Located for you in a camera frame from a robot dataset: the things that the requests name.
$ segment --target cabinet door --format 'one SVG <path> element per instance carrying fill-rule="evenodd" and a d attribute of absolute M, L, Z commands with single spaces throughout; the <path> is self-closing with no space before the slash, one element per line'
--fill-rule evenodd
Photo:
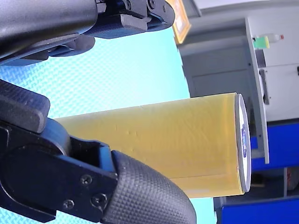
<path fill-rule="evenodd" d="M 299 14 L 292 9 L 280 13 L 262 14 L 249 17 L 252 36 L 262 34 L 283 34 L 285 39 L 271 43 L 264 49 L 267 67 L 299 63 Z"/>
<path fill-rule="evenodd" d="M 265 106 L 267 121 L 299 118 L 298 65 L 266 68 L 270 104 Z"/>

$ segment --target blue furniture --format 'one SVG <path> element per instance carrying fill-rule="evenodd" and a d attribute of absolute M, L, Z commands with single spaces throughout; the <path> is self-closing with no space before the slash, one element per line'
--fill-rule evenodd
<path fill-rule="evenodd" d="M 97 39 L 92 50 L 78 56 L 51 58 L 26 67 L 3 66 L 0 78 L 47 96 L 51 118 L 190 97 L 171 28 L 115 40 Z M 198 223 L 214 224 L 213 200 L 194 203 Z M 38 222 L 0 209 L 0 223 Z M 51 222 L 70 223 L 91 224 L 62 212 Z"/>
<path fill-rule="evenodd" d="M 224 206 L 222 224 L 297 224 L 299 198 Z"/>
<path fill-rule="evenodd" d="M 252 160 L 253 171 L 271 168 L 299 166 L 299 124 L 268 127 L 270 163 L 263 158 Z M 251 146 L 257 147 L 256 138 L 251 139 Z"/>

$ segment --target blue label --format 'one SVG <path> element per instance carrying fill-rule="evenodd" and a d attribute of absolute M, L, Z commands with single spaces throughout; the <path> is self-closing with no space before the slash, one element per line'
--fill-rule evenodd
<path fill-rule="evenodd" d="M 243 157 L 246 158 L 247 156 L 247 147 L 246 147 L 246 132 L 245 132 L 245 125 L 242 126 L 241 130 L 241 141 L 242 141 L 242 150 L 243 150 Z"/>

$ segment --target light blue surface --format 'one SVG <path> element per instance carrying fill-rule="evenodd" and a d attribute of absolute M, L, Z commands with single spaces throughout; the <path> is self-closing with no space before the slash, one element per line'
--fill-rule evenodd
<path fill-rule="evenodd" d="M 47 96 L 49 117 L 65 117 L 189 98 L 172 29 L 115 40 L 97 39 L 79 56 L 51 58 L 26 67 L 0 67 L 0 78 Z M 214 224 L 213 201 L 194 201 L 198 224 Z M 0 223 L 38 222 L 0 209 Z M 57 212 L 51 224 L 87 224 Z"/>

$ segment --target screw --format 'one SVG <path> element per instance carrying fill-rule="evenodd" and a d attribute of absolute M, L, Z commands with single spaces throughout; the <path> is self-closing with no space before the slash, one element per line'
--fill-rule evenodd
<path fill-rule="evenodd" d="M 131 10 L 132 9 L 132 4 L 129 0 L 127 0 L 127 6 L 128 6 L 128 10 Z"/>
<path fill-rule="evenodd" d="M 75 203 L 72 200 L 68 199 L 64 201 L 63 207 L 65 210 L 71 210 L 72 208 L 74 208 L 74 206 Z"/>
<path fill-rule="evenodd" d="M 155 0 L 148 0 L 148 3 L 149 3 L 149 7 L 151 8 L 151 9 L 154 9 L 155 8 Z"/>
<path fill-rule="evenodd" d="M 93 206 L 101 209 L 101 206 L 105 204 L 107 201 L 107 196 L 104 194 L 96 194 L 95 196 L 92 197 L 91 202 Z"/>
<path fill-rule="evenodd" d="M 87 186 L 93 182 L 93 178 L 88 174 L 83 175 L 80 180 L 81 180 L 81 184 L 83 184 L 85 186 Z"/>

